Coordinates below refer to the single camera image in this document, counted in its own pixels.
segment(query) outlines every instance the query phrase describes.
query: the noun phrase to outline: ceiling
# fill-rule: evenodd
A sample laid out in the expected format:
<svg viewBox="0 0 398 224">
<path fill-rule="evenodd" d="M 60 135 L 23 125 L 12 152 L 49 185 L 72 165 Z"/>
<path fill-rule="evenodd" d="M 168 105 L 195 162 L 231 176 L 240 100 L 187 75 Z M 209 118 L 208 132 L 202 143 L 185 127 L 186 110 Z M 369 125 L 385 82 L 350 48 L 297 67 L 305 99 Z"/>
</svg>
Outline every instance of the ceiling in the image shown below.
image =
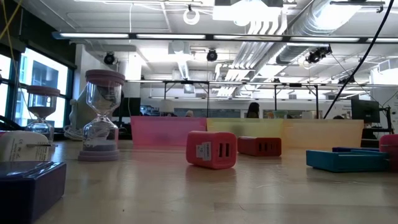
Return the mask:
<svg viewBox="0 0 398 224">
<path fill-rule="evenodd" d="M 205 0 L 200 9 L 212 10 L 214 1 Z M 310 0 L 296 0 L 297 7 L 288 11 L 288 22 L 303 9 Z M 248 27 L 240 27 L 231 21 L 214 21 L 211 15 L 200 13 L 200 20 L 196 25 L 188 25 L 183 21 L 184 11 L 171 11 L 185 9 L 186 6 L 165 5 L 167 12 L 164 14 L 160 5 L 130 5 L 130 4 L 104 4 L 103 2 L 80 2 L 74 0 L 24 0 L 22 5 L 56 28 L 64 32 L 173 32 L 173 33 L 201 33 L 201 34 L 245 34 Z M 374 35 L 384 16 L 384 12 L 377 14 L 376 9 L 371 12 L 357 12 L 345 25 L 336 30 L 333 35 Z M 398 1 L 394 4 L 393 13 L 390 14 L 381 35 L 397 36 L 398 29 Z M 135 45 L 142 53 L 146 66 L 143 74 L 156 75 L 157 73 L 171 73 L 177 69 L 176 62 L 160 62 L 159 57 L 166 57 L 169 41 L 157 40 L 99 40 L 87 44 L 87 49 L 100 50 L 104 45 Z M 188 61 L 188 67 L 192 70 L 214 71 L 217 63 L 206 61 L 209 48 L 215 48 L 218 60 L 234 60 L 241 46 L 240 42 L 209 42 L 192 41 L 189 43 L 191 51 L 195 52 L 194 60 Z M 368 45 L 333 44 L 333 54 L 345 67 L 351 69 L 357 66 L 358 60 L 366 51 Z M 357 81 L 368 79 L 369 68 L 377 65 L 386 57 L 398 57 L 397 45 L 375 45 L 368 57 L 369 63 L 361 67 L 356 75 Z M 343 72 L 336 60 L 327 56 L 321 63 L 310 69 L 298 61 L 298 65 L 289 66 L 283 72 L 282 78 L 303 77 L 303 80 L 311 77 L 311 80 L 320 82 L 333 75 Z"/>
</svg>

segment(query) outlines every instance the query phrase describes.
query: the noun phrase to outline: window frame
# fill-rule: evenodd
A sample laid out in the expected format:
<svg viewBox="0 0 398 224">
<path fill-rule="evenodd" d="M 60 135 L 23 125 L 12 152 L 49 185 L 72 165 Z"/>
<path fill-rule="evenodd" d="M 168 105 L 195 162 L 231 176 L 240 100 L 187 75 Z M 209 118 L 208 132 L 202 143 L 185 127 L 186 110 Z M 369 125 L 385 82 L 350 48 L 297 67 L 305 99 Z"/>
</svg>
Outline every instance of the window frame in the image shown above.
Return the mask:
<svg viewBox="0 0 398 224">
<path fill-rule="evenodd" d="M 64 114 L 63 114 L 63 127 L 65 127 L 66 125 L 70 124 L 69 121 L 69 114 L 72 110 L 72 106 L 70 105 L 70 100 L 72 99 L 73 96 L 73 78 L 75 76 L 75 68 L 71 67 L 67 64 L 65 64 L 63 61 L 58 60 L 57 58 L 51 57 L 48 54 L 45 54 L 43 52 L 41 52 L 39 49 L 36 49 L 35 47 L 31 47 L 29 45 L 26 46 L 27 49 L 31 49 L 34 50 L 35 52 L 51 59 L 54 60 L 64 66 L 66 66 L 68 68 L 68 73 L 67 73 L 67 89 L 66 89 L 66 93 L 65 94 L 60 94 L 60 98 L 64 98 L 65 99 L 65 109 L 64 109 Z M 14 51 L 14 56 L 15 56 L 15 60 L 16 60 L 16 67 L 17 69 L 20 69 L 20 65 L 22 62 L 22 53 L 23 52 L 18 52 L 17 54 L 15 54 L 16 51 Z M 2 85 L 8 85 L 8 93 L 7 93 L 7 99 L 6 99 L 6 114 L 5 117 L 15 121 L 15 115 L 16 115 L 16 105 L 17 105 L 17 94 L 18 94 L 18 81 L 19 81 L 19 77 L 17 76 L 17 71 L 15 71 L 14 66 L 13 66 L 13 61 L 11 59 L 11 63 L 10 63 L 10 74 L 9 74 L 9 79 L 2 79 L 3 83 Z M 19 84 L 20 88 L 22 89 L 26 89 L 26 87 L 28 86 L 27 84 L 24 83 L 20 83 Z M 55 128 L 55 132 L 62 132 L 63 131 L 63 127 L 62 128 Z"/>
</svg>

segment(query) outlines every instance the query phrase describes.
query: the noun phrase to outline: table surface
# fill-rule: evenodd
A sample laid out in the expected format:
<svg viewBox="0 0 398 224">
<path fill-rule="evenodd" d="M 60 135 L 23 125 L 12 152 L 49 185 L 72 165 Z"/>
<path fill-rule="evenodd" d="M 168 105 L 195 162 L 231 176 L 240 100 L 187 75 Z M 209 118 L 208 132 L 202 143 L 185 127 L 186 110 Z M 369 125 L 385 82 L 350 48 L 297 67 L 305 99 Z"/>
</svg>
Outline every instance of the table surface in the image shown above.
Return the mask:
<svg viewBox="0 0 398 224">
<path fill-rule="evenodd" d="M 189 165 L 181 152 L 132 150 L 113 162 L 76 160 L 81 142 L 58 142 L 65 195 L 36 224 L 395 223 L 398 174 L 334 174 L 305 165 L 305 151 L 281 158 L 238 155 L 232 169 Z"/>
</svg>

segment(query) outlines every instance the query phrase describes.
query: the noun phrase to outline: window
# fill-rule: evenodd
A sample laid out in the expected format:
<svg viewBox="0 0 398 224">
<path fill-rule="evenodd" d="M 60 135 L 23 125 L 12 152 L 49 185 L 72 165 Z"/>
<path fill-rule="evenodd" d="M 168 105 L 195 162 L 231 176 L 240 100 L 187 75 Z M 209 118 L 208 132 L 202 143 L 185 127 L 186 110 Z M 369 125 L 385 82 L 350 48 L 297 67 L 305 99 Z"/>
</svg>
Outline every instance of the window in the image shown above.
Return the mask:
<svg viewBox="0 0 398 224">
<path fill-rule="evenodd" d="M 68 67 L 31 49 L 26 49 L 25 53 L 21 54 L 19 82 L 21 88 L 17 92 L 14 121 L 21 126 L 27 126 L 36 119 L 26 107 L 28 100 L 26 86 L 47 86 L 59 89 L 61 95 L 57 98 L 57 109 L 46 120 L 53 124 L 55 128 L 62 128 L 67 102 Z"/>
<path fill-rule="evenodd" d="M 3 83 L 0 85 L 0 115 L 6 115 L 6 104 L 8 95 L 8 79 L 10 76 L 11 58 L 0 55 L 0 74 Z"/>
</svg>

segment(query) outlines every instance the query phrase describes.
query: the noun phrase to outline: sand timer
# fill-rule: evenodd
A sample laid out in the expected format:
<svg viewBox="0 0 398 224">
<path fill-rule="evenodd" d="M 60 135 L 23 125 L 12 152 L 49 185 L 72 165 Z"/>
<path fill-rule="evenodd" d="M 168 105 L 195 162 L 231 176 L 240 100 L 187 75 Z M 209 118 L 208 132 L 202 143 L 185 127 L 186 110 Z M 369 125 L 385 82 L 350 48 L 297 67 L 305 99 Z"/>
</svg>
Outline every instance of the sand timer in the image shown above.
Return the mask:
<svg viewBox="0 0 398 224">
<path fill-rule="evenodd" d="M 86 72 L 86 102 L 97 117 L 83 128 L 83 150 L 79 160 L 111 161 L 119 159 L 119 129 L 108 115 L 120 105 L 124 75 L 107 70 Z"/>
<path fill-rule="evenodd" d="M 60 90 L 47 86 L 28 86 L 26 90 L 29 94 L 27 109 L 37 117 L 37 120 L 28 124 L 26 131 L 43 134 L 52 144 L 54 138 L 54 127 L 45 119 L 55 112 L 57 107 L 57 97 Z"/>
</svg>

